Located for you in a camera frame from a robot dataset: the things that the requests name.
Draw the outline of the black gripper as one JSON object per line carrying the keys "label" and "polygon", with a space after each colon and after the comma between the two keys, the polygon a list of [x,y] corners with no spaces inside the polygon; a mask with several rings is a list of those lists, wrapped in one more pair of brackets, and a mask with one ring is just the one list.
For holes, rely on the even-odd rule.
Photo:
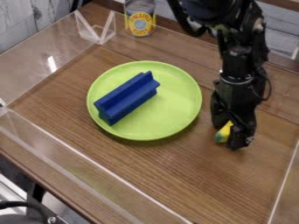
{"label": "black gripper", "polygon": [[228,122],[230,127],[228,147],[234,151],[249,147],[254,140],[258,122],[256,109],[266,101],[269,78],[257,76],[252,80],[233,82],[225,78],[214,81],[216,90],[210,99],[212,122],[221,129]]}

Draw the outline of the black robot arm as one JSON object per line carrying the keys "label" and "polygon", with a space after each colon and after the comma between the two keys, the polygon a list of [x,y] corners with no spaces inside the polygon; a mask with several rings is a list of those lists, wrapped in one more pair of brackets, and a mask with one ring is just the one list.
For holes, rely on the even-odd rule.
{"label": "black robot arm", "polygon": [[168,0],[185,31],[218,39],[222,68],[214,81],[210,113],[216,140],[234,151],[254,140],[257,107],[273,94],[264,68],[269,48],[268,24],[257,0]]}

